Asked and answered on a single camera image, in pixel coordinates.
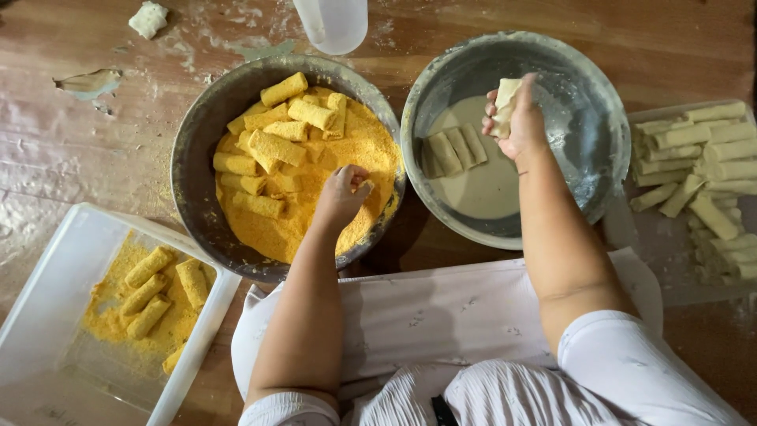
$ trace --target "plastic measuring cup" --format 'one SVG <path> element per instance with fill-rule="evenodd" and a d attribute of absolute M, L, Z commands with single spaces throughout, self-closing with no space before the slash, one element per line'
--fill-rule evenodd
<path fill-rule="evenodd" d="M 352 52 L 368 33 L 368 0 L 294 0 L 316 49 L 329 55 Z"/>

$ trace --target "gray metal bowl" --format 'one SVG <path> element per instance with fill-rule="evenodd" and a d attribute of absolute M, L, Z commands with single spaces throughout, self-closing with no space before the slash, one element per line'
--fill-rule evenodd
<path fill-rule="evenodd" d="M 604 214 L 628 172 L 631 135 L 618 93 L 586 56 L 559 40 L 506 31 L 466 40 L 423 70 L 405 104 L 400 131 L 410 182 L 440 221 L 457 233 L 500 249 L 522 249 L 520 214 L 476 219 L 444 204 L 421 171 L 421 139 L 448 106 L 496 89 L 500 78 L 538 73 L 534 100 L 565 181 L 590 223 Z"/>
<path fill-rule="evenodd" d="M 173 145 L 171 185 L 176 209 L 189 235 L 211 258 L 243 277 L 263 282 L 278 282 L 289 271 L 289 264 L 267 262 L 266 258 L 234 235 L 216 198 L 213 154 L 226 123 L 260 100 L 260 90 L 302 71 L 311 86 L 322 86 L 344 93 L 362 103 L 384 124 L 399 144 L 400 125 L 381 92 L 338 62 L 308 55 L 278 55 L 242 65 L 216 80 L 190 107 Z M 394 178 L 388 205 L 400 203 L 407 179 L 402 167 Z M 380 220 L 343 255 L 337 256 L 338 269 L 365 255 L 384 235 L 391 218 Z"/>

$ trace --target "plastic container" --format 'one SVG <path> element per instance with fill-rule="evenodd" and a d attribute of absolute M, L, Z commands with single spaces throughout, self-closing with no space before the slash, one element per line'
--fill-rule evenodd
<path fill-rule="evenodd" d="M 307 38 L 328 55 L 357 49 L 368 33 L 368 0 L 294 0 Z"/>
<path fill-rule="evenodd" d="M 628 123 L 664 120 L 676 117 L 684 111 L 738 101 L 739 99 L 724 99 L 635 112 L 628 115 Z M 741 120 L 755 124 L 754 112 L 748 105 Z M 651 189 L 652 187 L 636 188 L 630 175 L 624 183 L 624 191 L 628 200 Z M 757 211 L 757 197 L 739 196 L 738 200 L 739 208 L 743 212 L 744 227 L 748 232 L 755 232 L 757 230 L 757 215 L 752 215 L 751 212 Z M 648 208 L 645 211 L 632 214 L 631 226 L 635 225 L 637 234 L 637 240 L 633 242 L 634 251 L 655 272 L 662 288 L 663 304 L 673 306 L 719 302 L 757 291 L 757 283 L 753 281 L 744 281 L 728 287 L 709 287 L 699 283 L 694 272 L 696 259 L 694 258 L 694 246 L 691 243 L 687 226 L 688 218 L 687 210 L 681 212 L 675 219 L 667 218 L 657 211 L 657 208 Z"/>
<path fill-rule="evenodd" d="M 135 376 L 123 351 L 80 329 L 90 292 L 127 234 L 149 249 L 167 244 L 217 273 L 205 307 L 170 376 Z M 188 237 L 88 203 L 71 208 L 0 329 L 0 424 L 166 425 L 179 409 L 241 277 Z"/>

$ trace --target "wooden table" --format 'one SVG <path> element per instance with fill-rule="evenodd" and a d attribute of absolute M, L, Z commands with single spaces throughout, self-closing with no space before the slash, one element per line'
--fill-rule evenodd
<path fill-rule="evenodd" d="M 93 202 L 182 230 L 170 194 L 173 136 L 207 84 L 244 61 L 238 52 L 319 54 L 291 0 L 161 0 L 170 24 L 152 41 L 127 26 L 140 3 L 24 0 L 0 11 L 0 320 L 72 204 Z M 399 113 L 420 71 L 446 48 L 482 33 L 530 30 L 586 54 L 628 111 L 750 101 L 753 14 L 753 4 L 737 0 L 370 0 L 365 42 L 336 59 Z M 123 79 L 95 103 L 51 81 L 100 68 L 120 69 Z M 364 265 L 386 273 L 514 255 L 458 236 L 409 190 Z M 240 287 L 175 424 L 236 424 L 242 401 L 229 344 L 249 285 Z M 666 310 L 665 326 L 684 360 L 757 421 L 751 318 L 743 306 L 697 305 Z M 717 361 L 722 354 L 726 365 Z"/>

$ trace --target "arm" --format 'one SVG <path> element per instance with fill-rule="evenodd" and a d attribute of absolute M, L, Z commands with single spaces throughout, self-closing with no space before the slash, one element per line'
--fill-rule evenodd
<path fill-rule="evenodd" d="M 334 253 L 339 234 L 371 191 L 368 185 L 357 188 L 367 174 L 348 165 L 324 184 L 260 344 L 245 409 L 265 396 L 294 391 L 323 399 L 338 411 L 342 308 Z"/>
<path fill-rule="evenodd" d="M 512 134 L 497 143 L 518 168 L 526 268 L 539 299 L 544 334 L 557 354 L 562 333 L 583 314 L 603 309 L 637 313 L 550 149 L 544 117 L 531 100 L 534 78 L 524 77 L 512 113 Z M 495 99 L 497 91 L 487 97 Z M 493 102 L 486 107 L 490 116 L 496 110 Z M 493 124 L 485 117 L 483 133 L 489 134 Z"/>

